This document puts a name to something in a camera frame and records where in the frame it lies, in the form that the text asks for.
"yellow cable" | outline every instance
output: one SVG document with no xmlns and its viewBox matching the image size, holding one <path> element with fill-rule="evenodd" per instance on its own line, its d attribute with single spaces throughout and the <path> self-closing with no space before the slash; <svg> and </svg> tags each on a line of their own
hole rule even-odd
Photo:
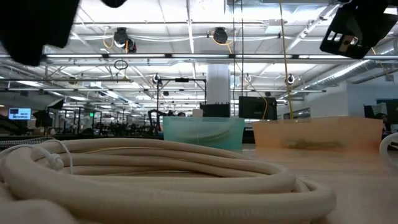
<svg viewBox="0 0 398 224">
<path fill-rule="evenodd" d="M 279 9 L 280 9 L 280 25 L 282 26 L 282 40 L 283 40 L 283 48 L 284 48 L 284 60 L 285 60 L 285 80 L 286 80 L 286 91 L 287 97 L 289 100 L 289 110 L 290 110 L 290 119 L 293 119 L 293 106 L 292 106 L 292 96 L 290 95 L 290 87 L 287 83 L 287 60 L 286 60 L 286 46 L 285 46 L 285 29 L 284 29 L 284 20 L 283 20 L 283 10 L 282 10 L 282 0 L 279 0 Z"/>
<path fill-rule="evenodd" d="M 373 47 L 372 47 L 372 51 L 373 51 L 373 53 L 374 53 L 375 55 L 377 54 Z M 383 72 L 387 75 L 387 77 L 390 79 L 390 81 L 392 81 L 394 85 L 397 85 L 397 84 L 395 83 L 395 81 L 391 78 L 391 75 L 388 73 L 388 71 L 387 71 L 387 69 L 384 67 L 384 65 L 383 65 L 381 62 L 379 62 L 379 63 L 380 63 L 380 66 L 381 66 L 382 69 L 383 69 Z"/>
<path fill-rule="evenodd" d="M 232 54 L 232 50 L 231 50 L 231 47 L 229 46 L 229 44 L 227 45 L 227 47 L 228 47 L 229 53 Z"/>
<path fill-rule="evenodd" d="M 243 74 L 243 72 L 242 72 L 241 67 L 239 67 L 238 63 L 236 64 L 236 66 L 238 66 L 239 70 L 240 70 L 241 73 L 242 73 L 242 77 L 243 77 L 244 74 Z M 268 110 L 268 101 L 267 101 L 267 99 L 265 99 L 265 98 L 256 90 L 256 88 L 251 84 L 251 82 L 249 82 L 249 81 L 246 79 L 246 77 L 245 77 L 244 79 L 249 83 L 249 85 L 251 86 L 251 88 L 253 88 L 253 90 L 254 90 L 258 95 L 260 95 L 261 98 L 266 102 L 266 109 L 264 110 L 264 113 L 262 114 L 262 119 L 261 119 L 261 120 L 263 121 L 264 118 L 266 117 L 266 113 L 267 113 L 267 110 Z"/>
<path fill-rule="evenodd" d="M 245 80 L 247 81 L 247 83 L 251 86 L 251 88 L 253 88 L 253 90 L 256 92 L 256 93 L 258 93 L 258 95 L 260 95 L 261 96 L 261 98 L 266 102 L 266 109 L 264 110 L 264 114 L 262 114 L 262 120 L 264 120 L 264 118 L 266 117 L 266 113 L 267 113 L 267 110 L 268 110 L 268 101 L 267 101 L 267 99 L 265 99 L 257 90 L 256 90 L 256 88 L 245 78 Z"/>
<path fill-rule="evenodd" d="M 113 37 L 112 37 L 112 44 L 111 44 L 111 46 L 108 46 L 108 45 L 106 44 L 105 38 L 104 38 L 102 41 L 103 41 L 103 43 L 104 43 L 104 46 L 105 46 L 107 49 L 111 49 L 111 48 L 113 47 L 113 41 L 114 41 Z"/>
</svg>

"black monitor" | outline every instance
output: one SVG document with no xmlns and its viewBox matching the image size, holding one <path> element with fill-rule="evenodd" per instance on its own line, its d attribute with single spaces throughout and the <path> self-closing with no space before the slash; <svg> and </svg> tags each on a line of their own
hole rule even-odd
<svg viewBox="0 0 398 224">
<path fill-rule="evenodd" d="M 277 120 L 276 112 L 277 101 L 273 97 L 265 97 L 268 102 L 267 112 L 264 119 Z M 266 110 L 266 102 L 262 97 L 240 96 L 239 97 L 239 117 L 250 119 L 262 119 Z"/>
<path fill-rule="evenodd" d="M 200 109 L 203 110 L 203 117 L 229 118 L 231 116 L 231 105 L 229 103 L 200 105 Z"/>
</svg>

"white hose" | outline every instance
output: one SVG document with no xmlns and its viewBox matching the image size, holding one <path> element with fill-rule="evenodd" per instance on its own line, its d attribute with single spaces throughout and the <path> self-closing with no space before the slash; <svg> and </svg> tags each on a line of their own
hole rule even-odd
<svg viewBox="0 0 398 224">
<path fill-rule="evenodd" d="M 303 223 L 336 206 L 327 187 L 298 179 L 285 167 L 220 149 L 148 139 L 35 147 L 48 150 L 45 155 L 59 154 L 57 161 L 61 158 L 65 168 L 55 172 L 43 152 L 30 146 L 15 149 L 0 169 L 12 193 L 23 200 L 51 201 L 90 222 Z M 72 159 L 62 153 L 65 149 L 72 154 L 74 175 L 67 174 Z M 180 177 L 141 176 L 154 171 Z M 201 174 L 187 177 L 187 171 Z"/>
<path fill-rule="evenodd" d="M 398 140 L 398 133 L 390 134 L 387 137 L 385 137 L 383 141 L 381 141 L 379 148 L 380 156 L 383 158 L 385 163 L 395 168 L 398 168 L 398 163 L 394 162 L 394 160 L 391 159 L 388 153 L 388 146 L 393 140 Z"/>
</svg>

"computer monitor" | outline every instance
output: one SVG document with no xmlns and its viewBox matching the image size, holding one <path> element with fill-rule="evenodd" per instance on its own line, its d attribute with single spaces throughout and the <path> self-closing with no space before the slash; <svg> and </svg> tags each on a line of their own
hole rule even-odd
<svg viewBox="0 0 398 224">
<path fill-rule="evenodd" d="M 277 101 L 273 97 L 264 97 L 268 107 L 264 119 L 277 120 L 276 112 Z M 262 97 L 240 96 L 239 97 L 239 117 L 249 119 L 262 119 L 266 110 L 266 102 Z"/>
<path fill-rule="evenodd" d="M 229 118 L 231 116 L 231 105 L 229 103 L 200 105 L 200 109 L 203 110 L 203 117 Z"/>
<path fill-rule="evenodd" d="M 8 119 L 30 120 L 32 110 L 30 108 L 9 108 Z"/>
</svg>

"white pillar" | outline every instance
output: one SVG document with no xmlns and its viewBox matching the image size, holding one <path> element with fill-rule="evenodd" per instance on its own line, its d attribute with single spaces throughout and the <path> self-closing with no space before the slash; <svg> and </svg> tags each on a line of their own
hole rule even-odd
<svg viewBox="0 0 398 224">
<path fill-rule="evenodd" d="M 207 104 L 231 102 L 230 75 L 229 64 L 207 65 Z"/>
</svg>

